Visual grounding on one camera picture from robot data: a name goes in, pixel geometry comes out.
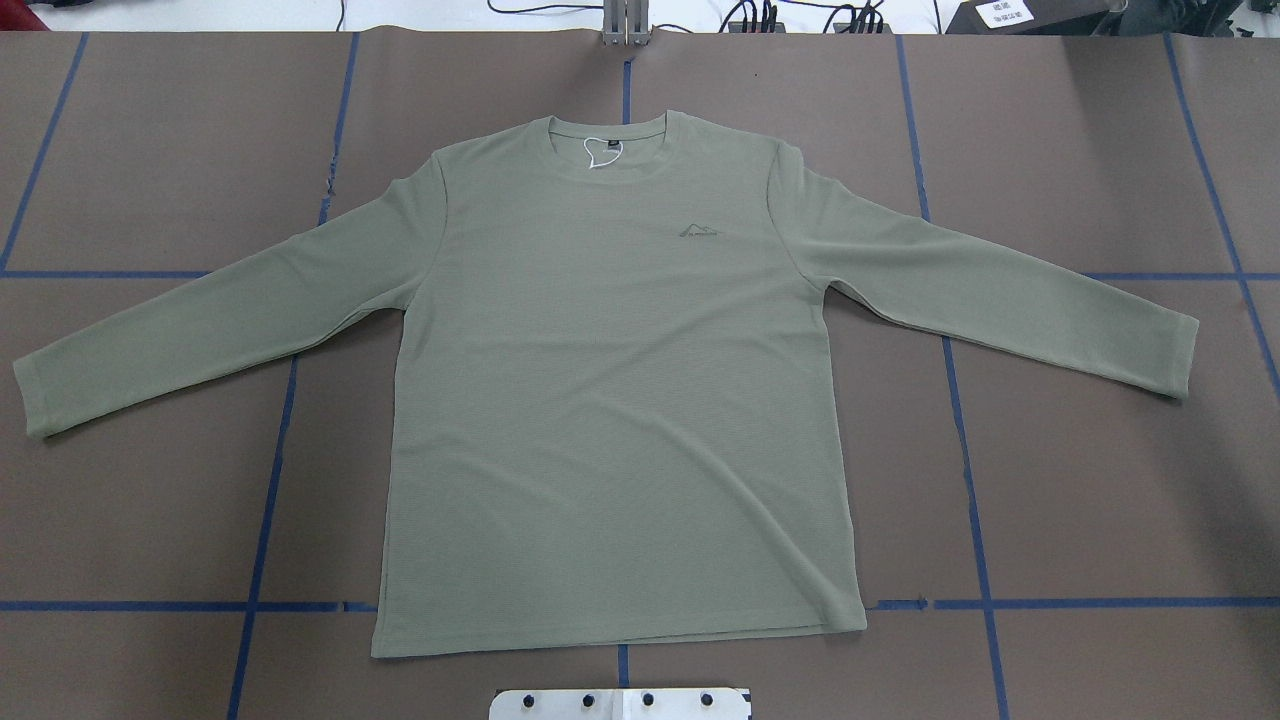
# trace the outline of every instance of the printed logo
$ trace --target printed logo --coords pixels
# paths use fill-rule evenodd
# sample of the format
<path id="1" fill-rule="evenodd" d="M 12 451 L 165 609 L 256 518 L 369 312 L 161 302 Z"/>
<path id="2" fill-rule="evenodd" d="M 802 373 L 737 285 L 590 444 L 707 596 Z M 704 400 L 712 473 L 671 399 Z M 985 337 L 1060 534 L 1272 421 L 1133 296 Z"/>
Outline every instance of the printed logo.
<path id="1" fill-rule="evenodd" d="M 698 237 L 700 234 L 719 234 L 719 231 L 710 225 L 689 225 L 680 237 Z"/>

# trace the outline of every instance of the blue tape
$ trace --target blue tape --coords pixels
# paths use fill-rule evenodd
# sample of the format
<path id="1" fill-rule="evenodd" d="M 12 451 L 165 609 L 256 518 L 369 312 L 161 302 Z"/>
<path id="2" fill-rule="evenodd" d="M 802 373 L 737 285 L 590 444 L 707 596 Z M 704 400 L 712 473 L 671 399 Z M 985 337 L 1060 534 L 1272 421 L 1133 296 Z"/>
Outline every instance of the blue tape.
<path id="1" fill-rule="evenodd" d="M 915 106 L 911 104 L 911 79 L 906 67 L 906 47 L 902 36 L 893 36 L 897 46 L 897 70 L 902 81 L 902 104 L 906 111 L 906 131 L 911 140 L 911 163 L 915 167 L 915 190 L 920 197 L 920 218 L 932 222 L 929 213 L 929 195 L 924 184 L 924 163 L 920 160 L 920 140 L 915 128 Z M 956 382 L 955 359 L 951 354 L 951 338 L 942 338 L 942 356 L 947 365 L 947 386 L 951 389 L 951 414 L 955 419 L 956 432 L 960 436 L 960 451 L 964 457 L 964 482 L 969 491 L 969 529 L 973 536 L 973 555 L 978 564 L 978 585 L 982 589 L 983 600 L 991 600 L 991 583 L 987 577 L 987 555 L 982 542 L 982 521 L 978 518 L 978 495 L 973 487 L 973 466 L 969 462 L 969 439 L 964 429 L 964 410 L 960 406 L 960 388 Z M 1000 711 L 1000 720 L 1009 720 L 1009 698 L 1005 693 L 1005 667 L 1000 660 L 1000 638 L 996 633 L 996 614 L 991 610 L 983 612 L 987 621 L 987 651 L 991 656 L 991 678 L 996 688 L 996 707 Z"/>
<path id="2" fill-rule="evenodd" d="M 622 124 L 631 123 L 631 63 L 635 58 L 628 58 L 622 63 Z"/>
<path id="3" fill-rule="evenodd" d="M 919 600 L 882 600 L 876 603 L 876 607 L 868 607 L 868 612 L 883 612 L 892 610 L 925 610 L 929 607 L 929 601 L 927 598 Z"/>
<path id="4" fill-rule="evenodd" d="M 1222 211 L 1222 201 L 1217 195 L 1217 186 L 1213 183 L 1213 174 L 1210 173 L 1208 161 L 1204 160 L 1204 150 L 1201 147 L 1199 133 L 1196 132 L 1196 122 L 1192 119 L 1192 109 L 1187 102 L 1187 94 L 1183 90 L 1181 72 L 1178 69 L 1178 55 L 1174 53 L 1172 36 L 1165 32 L 1165 54 L 1169 56 L 1169 70 L 1174 77 L 1174 91 L 1178 94 L 1178 105 L 1183 110 L 1183 122 L 1187 124 L 1187 135 L 1192 141 L 1192 150 L 1196 151 L 1196 163 L 1199 165 L 1201 176 L 1204 177 L 1204 186 L 1208 188 L 1208 199 L 1213 205 L 1213 215 L 1217 218 L 1217 227 L 1222 232 L 1226 242 L 1226 254 L 1231 258 L 1231 268 L 1235 269 L 1235 278 L 1240 284 L 1240 295 L 1244 296 L 1244 306 L 1249 313 L 1249 323 L 1253 324 L 1253 333 L 1258 338 L 1262 351 L 1262 361 L 1266 364 L 1267 374 L 1271 377 L 1271 389 L 1280 400 L 1280 372 L 1276 372 L 1276 361 L 1271 355 L 1271 345 L 1267 342 L 1262 322 L 1258 319 L 1258 309 L 1253 304 L 1253 293 L 1249 292 L 1249 283 L 1244 277 L 1244 268 L 1240 265 L 1240 255 L 1235 250 L 1235 240 L 1231 237 L 1231 228 L 1226 223 L 1226 213 Z"/>
<path id="5" fill-rule="evenodd" d="M 255 612 L 342 612 L 340 602 L 259 602 Z"/>
<path id="6" fill-rule="evenodd" d="M 627 646 L 618 646 L 618 687 L 630 688 L 631 687 L 631 660 L 628 657 L 630 651 Z"/>
<path id="7" fill-rule="evenodd" d="M 982 519 L 978 514 L 978 491 L 973 483 L 973 464 L 969 460 L 969 438 L 964 427 L 964 409 L 960 405 L 960 386 L 956 380 L 955 355 L 951 352 L 951 338 L 942 338 L 942 357 L 947 365 L 947 387 L 951 391 L 951 415 L 960 436 L 960 452 L 964 457 L 964 484 L 969 492 L 969 532 L 973 536 L 973 555 L 978 564 L 978 589 L 982 592 L 983 620 L 987 625 L 987 652 L 991 655 L 991 675 L 996 684 L 996 705 L 1000 719 L 1009 720 L 1009 697 L 1005 692 L 1005 666 L 1000 659 L 1000 637 L 996 633 L 996 614 L 991 603 L 991 578 L 987 574 L 987 551 L 982 539 Z"/>
<path id="8" fill-rule="evenodd" d="M 0 270 L 0 278 L 38 278 L 38 279 L 169 279 L 200 278 L 209 270 Z"/>
<path id="9" fill-rule="evenodd" d="M 253 578 L 248 585 L 248 602 L 244 607 L 244 625 L 241 629 L 239 655 L 236 659 L 236 675 L 232 682 L 232 697 L 227 717 L 234 720 L 239 714 L 241 691 L 244 689 L 244 669 L 248 666 L 248 647 L 253 639 L 253 619 L 257 615 L 257 598 L 262 591 L 262 566 L 266 564 L 266 546 L 271 538 L 271 520 L 275 515 L 275 496 L 280 487 L 280 470 L 284 469 L 284 436 L 289 432 L 293 418 L 293 396 L 298 384 L 298 356 L 289 360 L 289 382 L 284 391 L 284 410 L 280 413 L 280 428 L 275 436 L 275 457 L 271 461 L 271 480 L 266 486 L 266 507 L 262 510 L 262 527 L 257 533 L 257 552 L 253 556 Z"/>
<path id="10" fill-rule="evenodd" d="M 72 58 L 72 67 L 67 70 L 67 78 L 63 79 L 63 91 L 58 94 L 58 102 L 54 105 L 54 114 L 49 118 L 49 127 L 45 128 L 45 138 L 40 141 L 40 151 L 36 152 L 36 161 L 31 165 L 31 174 L 27 176 L 27 187 L 22 191 L 22 200 L 18 201 L 18 211 L 13 215 L 13 223 L 9 225 L 9 236 L 4 241 L 4 250 L 0 250 L 0 270 L 4 270 L 9 265 L 9 256 L 13 254 L 13 246 L 18 242 L 18 231 L 22 228 L 22 218 L 27 214 L 27 204 L 31 201 L 31 193 L 36 190 L 36 179 L 40 178 L 40 168 L 45 164 L 45 155 L 49 154 L 49 145 L 54 140 L 54 131 L 58 128 L 58 120 L 63 117 L 63 108 L 67 106 L 67 96 L 72 92 L 72 81 L 76 79 L 76 70 L 79 69 L 79 61 L 84 58 L 84 45 L 88 44 L 88 33 L 81 33 L 79 45 L 76 46 L 76 56 Z"/>
<path id="11" fill-rule="evenodd" d="M 1235 273 L 1082 273 L 1096 281 L 1235 281 Z"/>
<path id="12" fill-rule="evenodd" d="M 911 105 L 911 78 L 906 72 L 906 47 L 902 36 L 895 35 L 897 45 L 897 74 L 902 81 L 902 102 L 906 110 L 906 133 L 911 140 L 911 163 L 915 167 L 915 193 L 920 199 L 920 217 L 929 220 L 929 196 L 924 191 L 924 164 L 920 161 L 920 138 L 915 132 L 915 108 Z"/>
<path id="13" fill-rule="evenodd" d="M 320 219 L 316 225 L 329 222 L 329 202 L 333 200 L 333 181 L 338 177 L 338 151 L 342 149 L 342 129 L 347 126 L 347 102 L 351 100 L 351 78 L 356 74 L 356 53 L 360 50 L 360 33 L 351 35 L 351 49 L 347 51 L 347 76 L 342 81 L 342 100 L 338 102 L 338 122 L 333 129 L 333 155 L 329 156 L 329 179 L 324 199 L 320 200 Z"/>
<path id="14" fill-rule="evenodd" d="M 243 612 L 243 602 L 161 600 L 4 600 L 0 612 Z"/>
<path id="15" fill-rule="evenodd" d="M 1152 607 L 1280 607 L 1280 597 L 1075 597 L 938 600 L 936 610 L 1108 610 Z"/>

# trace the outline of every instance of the clothing tag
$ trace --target clothing tag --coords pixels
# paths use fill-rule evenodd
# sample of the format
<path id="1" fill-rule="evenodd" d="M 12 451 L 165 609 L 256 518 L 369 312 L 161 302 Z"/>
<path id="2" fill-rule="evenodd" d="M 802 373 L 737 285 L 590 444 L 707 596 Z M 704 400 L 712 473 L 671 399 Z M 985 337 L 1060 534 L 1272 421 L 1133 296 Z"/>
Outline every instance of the clothing tag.
<path id="1" fill-rule="evenodd" d="M 605 143 L 608 143 L 607 150 L 609 152 L 613 152 L 613 158 L 608 163 L 598 163 L 595 160 L 595 152 L 591 152 L 591 146 L 589 145 L 593 140 L 595 142 L 605 142 Z M 618 158 L 621 158 L 623 147 L 622 147 L 622 141 L 621 140 L 604 140 L 602 137 L 588 137 L 588 138 L 582 140 L 582 150 L 586 150 L 586 156 L 590 158 L 590 160 L 586 164 L 586 169 L 594 170 L 595 168 L 608 167 L 614 160 L 617 160 Z"/>
<path id="2" fill-rule="evenodd" d="M 978 10 L 982 22 L 987 23 L 987 27 L 992 29 L 1029 23 L 1036 19 L 1023 0 L 998 0 L 997 3 L 987 3 L 986 5 L 975 5 L 974 10 Z"/>

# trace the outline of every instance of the white tag string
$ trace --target white tag string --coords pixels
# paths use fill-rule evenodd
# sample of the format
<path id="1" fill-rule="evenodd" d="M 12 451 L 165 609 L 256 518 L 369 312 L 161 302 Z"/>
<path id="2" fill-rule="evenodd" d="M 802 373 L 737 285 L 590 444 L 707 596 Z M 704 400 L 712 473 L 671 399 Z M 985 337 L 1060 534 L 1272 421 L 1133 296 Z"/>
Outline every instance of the white tag string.
<path id="1" fill-rule="evenodd" d="M 609 165 L 611 163 L 616 161 L 618 158 L 622 156 L 622 141 L 620 140 L 617 150 L 614 150 L 612 147 L 607 147 L 607 150 L 609 150 L 611 152 L 614 154 L 613 158 L 608 163 L 596 163 L 595 161 L 595 152 L 591 152 L 591 149 L 586 145 L 588 142 L 591 142 L 593 140 L 596 141 L 596 142 L 604 142 L 605 145 L 608 145 L 607 140 L 603 140 L 603 138 L 599 138 L 599 137 L 589 137 L 589 138 L 586 138 L 586 140 L 582 141 L 582 150 L 586 150 L 586 156 L 591 159 L 588 163 L 586 169 L 594 170 L 595 168 L 604 168 L 604 167 Z"/>

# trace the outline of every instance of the white label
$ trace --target white label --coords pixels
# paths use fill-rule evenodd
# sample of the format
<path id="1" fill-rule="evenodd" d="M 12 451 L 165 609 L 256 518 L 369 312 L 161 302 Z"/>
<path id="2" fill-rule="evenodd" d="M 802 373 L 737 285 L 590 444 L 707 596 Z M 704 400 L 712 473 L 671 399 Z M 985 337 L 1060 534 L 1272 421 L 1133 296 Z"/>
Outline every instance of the white label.
<path id="1" fill-rule="evenodd" d="M 987 27 L 995 29 L 997 27 L 1015 26 L 1018 23 L 1028 23 L 1034 20 L 1032 12 L 1027 9 L 1027 4 L 1023 0 L 1000 0 L 998 3 L 987 3 L 986 5 L 975 5 L 975 10 L 982 15 L 982 22 L 987 23 Z"/>

